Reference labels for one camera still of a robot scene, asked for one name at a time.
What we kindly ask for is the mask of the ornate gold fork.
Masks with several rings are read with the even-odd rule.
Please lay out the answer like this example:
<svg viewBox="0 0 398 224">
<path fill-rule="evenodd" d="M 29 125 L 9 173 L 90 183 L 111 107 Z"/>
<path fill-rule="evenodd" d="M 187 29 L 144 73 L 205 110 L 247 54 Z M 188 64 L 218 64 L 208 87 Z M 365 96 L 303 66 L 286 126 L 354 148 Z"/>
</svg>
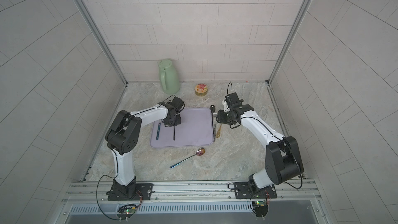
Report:
<svg viewBox="0 0 398 224">
<path fill-rule="evenodd" d="M 215 134 L 215 138 L 217 138 L 217 139 L 220 138 L 221 127 L 222 127 L 222 124 L 219 125 L 219 127 L 218 127 L 218 129 L 217 129 L 217 132 L 216 132 L 216 134 Z"/>
</svg>

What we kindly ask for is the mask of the lilac plastic tray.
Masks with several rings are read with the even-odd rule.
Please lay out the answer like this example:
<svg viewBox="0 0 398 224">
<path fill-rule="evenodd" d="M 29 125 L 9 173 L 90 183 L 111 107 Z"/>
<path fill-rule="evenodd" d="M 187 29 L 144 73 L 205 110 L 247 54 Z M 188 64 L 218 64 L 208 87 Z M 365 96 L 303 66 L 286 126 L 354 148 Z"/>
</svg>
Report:
<svg viewBox="0 0 398 224">
<path fill-rule="evenodd" d="M 163 123 L 159 140 L 155 140 L 160 120 L 153 123 L 150 139 L 151 147 L 206 146 L 214 142 L 209 108 L 187 108 L 180 115 L 182 123 L 175 127 L 175 141 L 173 141 L 173 128 L 165 127 Z"/>
</svg>

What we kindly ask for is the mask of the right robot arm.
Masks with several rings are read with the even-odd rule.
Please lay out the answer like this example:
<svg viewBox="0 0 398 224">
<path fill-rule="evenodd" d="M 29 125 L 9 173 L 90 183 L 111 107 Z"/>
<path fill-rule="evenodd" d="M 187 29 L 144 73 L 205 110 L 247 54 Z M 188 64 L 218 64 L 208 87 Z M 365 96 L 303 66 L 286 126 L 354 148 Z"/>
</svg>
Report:
<svg viewBox="0 0 398 224">
<path fill-rule="evenodd" d="M 231 129 L 247 128 L 265 148 L 264 168 L 249 177 L 252 193 L 268 186 L 279 185 L 304 172 L 297 140 L 284 136 L 271 128 L 255 111 L 243 112 L 238 107 L 228 112 L 219 110 L 216 121 L 229 125 Z"/>
</svg>

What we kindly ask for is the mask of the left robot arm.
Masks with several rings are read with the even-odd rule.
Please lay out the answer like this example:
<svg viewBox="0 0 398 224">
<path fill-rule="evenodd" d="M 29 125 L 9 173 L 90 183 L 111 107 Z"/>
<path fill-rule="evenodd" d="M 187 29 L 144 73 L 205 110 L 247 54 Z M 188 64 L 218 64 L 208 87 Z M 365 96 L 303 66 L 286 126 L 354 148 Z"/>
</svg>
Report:
<svg viewBox="0 0 398 224">
<path fill-rule="evenodd" d="M 158 103 L 137 112 L 120 111 L 106 133 L 107 147 L 113 152 L 116 176 L 109 192 L 117 199 L 131 199 L 136 195 L 136 175 L 133 168 L 132 150 L 138 143 L 141 128 L 156 121 L 162 121 L 166 127 L 181 124 L 180 113 L 184 102 Z"/>
</svg>

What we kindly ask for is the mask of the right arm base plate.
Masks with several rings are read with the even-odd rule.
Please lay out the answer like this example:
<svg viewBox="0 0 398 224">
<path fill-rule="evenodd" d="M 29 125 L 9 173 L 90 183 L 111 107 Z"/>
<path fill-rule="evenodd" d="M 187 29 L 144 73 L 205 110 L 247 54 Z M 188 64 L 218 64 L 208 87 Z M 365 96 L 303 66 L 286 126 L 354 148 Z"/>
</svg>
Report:
<svg viewBox="0 0 398 224">
<path fill-rule="evenodd" d="M 249 181 L 236 181 L 228 184 L 228 188 L 235 193 L 236 199 L 276 199 L 277 193 L 273 185 L 259 189 Z"/>
</svg>

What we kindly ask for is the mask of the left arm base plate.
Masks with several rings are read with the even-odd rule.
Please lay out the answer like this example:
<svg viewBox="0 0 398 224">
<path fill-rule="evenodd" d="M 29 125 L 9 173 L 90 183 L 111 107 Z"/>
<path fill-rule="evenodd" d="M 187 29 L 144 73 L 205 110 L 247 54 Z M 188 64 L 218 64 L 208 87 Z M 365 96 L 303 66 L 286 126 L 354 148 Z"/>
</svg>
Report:
<svg viewBox="0 0 398 224">
<path fill-rule="evenodd" d="M 123 186 L 114 182 L 111 190 L 106 193 L 108 201 L 150 200 L 154 184 L 137 184 Z"/>
</svg>

